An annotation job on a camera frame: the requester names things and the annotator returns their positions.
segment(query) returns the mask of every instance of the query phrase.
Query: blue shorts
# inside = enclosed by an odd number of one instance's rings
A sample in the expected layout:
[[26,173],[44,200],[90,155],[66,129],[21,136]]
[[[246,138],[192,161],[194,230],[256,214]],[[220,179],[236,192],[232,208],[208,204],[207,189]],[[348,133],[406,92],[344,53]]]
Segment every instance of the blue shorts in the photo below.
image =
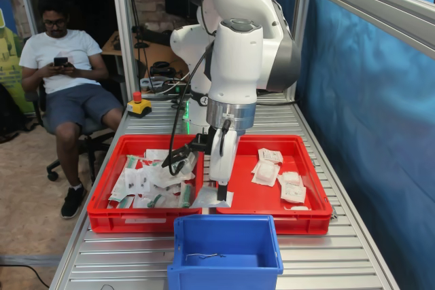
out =
[[103,116],[112,109],[122,109],[117,98],[102,86],[81,84],[47,94],[46,117],[50,130],[65,122],[84,125],[86,117],[102,124]]

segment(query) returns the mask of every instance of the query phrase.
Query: man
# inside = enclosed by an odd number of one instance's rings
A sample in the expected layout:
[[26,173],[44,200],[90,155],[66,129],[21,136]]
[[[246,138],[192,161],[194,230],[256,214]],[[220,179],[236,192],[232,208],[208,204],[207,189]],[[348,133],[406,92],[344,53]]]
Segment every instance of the man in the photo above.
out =
[[[63,0],[41,0],[39,11],[45,33],[32,36],[21,54],[22,88],[35,91],[39,83],[47,93],[47,120],[55,130],[60,165],[70,183],[60,215],[74,217],[86,190],[78,177],[78,138],[85,115],[116,130],[122,106],[97,82],[108,77],[94,39],[83,31],[67,29],[69,13]],[[54,58],[67,57],[68,63],[55,67]]]

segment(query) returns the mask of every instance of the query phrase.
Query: man's leg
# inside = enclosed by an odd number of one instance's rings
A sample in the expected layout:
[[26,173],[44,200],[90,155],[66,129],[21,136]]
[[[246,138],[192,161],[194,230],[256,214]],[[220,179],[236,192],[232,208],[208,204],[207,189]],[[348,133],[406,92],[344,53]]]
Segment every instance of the man's leg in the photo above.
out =
[[101,86],[87,85],[87,88],[92,96],[84,103],[86,113],[96,122],[116,131],[122,119],[121,103]]
[[80,126],[85,121],[80,86],[67,88],[47,95],[47,122],[56,135],[57,155],[63,172],[70,183],[65,203],[60,210],[63,219],[77,215],[86,195],[79,180],[78,138]]
[[80,127],[74,122],[64,122],[56,128],[57,157],[71,186],[80,185],[79,147]]
[[114,132],[118,129],[122,119],[122,111],[119,108],[115,108],[107,112],[101,121],[104,125],[112,129]]

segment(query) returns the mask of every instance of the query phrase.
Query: smartphone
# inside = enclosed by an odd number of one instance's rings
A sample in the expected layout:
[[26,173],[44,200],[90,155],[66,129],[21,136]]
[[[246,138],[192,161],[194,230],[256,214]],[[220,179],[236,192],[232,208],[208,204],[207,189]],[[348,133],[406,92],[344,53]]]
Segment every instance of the smartphone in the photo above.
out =
[[54,58],[54,66],[64,66],[65,64],[68,63],[68,58],[67,57],[56,57]]

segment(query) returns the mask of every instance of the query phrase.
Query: red plastic crate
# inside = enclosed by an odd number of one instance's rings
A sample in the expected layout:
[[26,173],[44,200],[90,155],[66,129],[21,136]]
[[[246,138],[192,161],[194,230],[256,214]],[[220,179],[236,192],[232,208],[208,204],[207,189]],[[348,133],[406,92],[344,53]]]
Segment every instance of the red plastic crate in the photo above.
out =
[[[143,156],[146,149],[168,149],[171,135],[124,135],[118,139],[104,173],[88,205],[94,232],[173,232],[174,220],[201,209],[107,209],[109,197],[127,160],[126,155]],[[174,149],[189,143],[194,135],[176,135]],[[193,171],[197,196],[203,186],[204,157],[200,153]]]
[[[281,199],[278,180],[273,187],[252,183],[251,171],[258,162],[258,150],[280,151],[284,162],[279,174],[297,171],[307,188],[304,204]],[[240,139],[237,156],[228,184],[234,192],[231,208],[218,208],[222,214],[272,215],[277,234],[326,234],[332,214],[328,197],[315,172],[302,139],[296,135],[247,135]],[[310,211],[293,211],[292,206],[307,206]]]

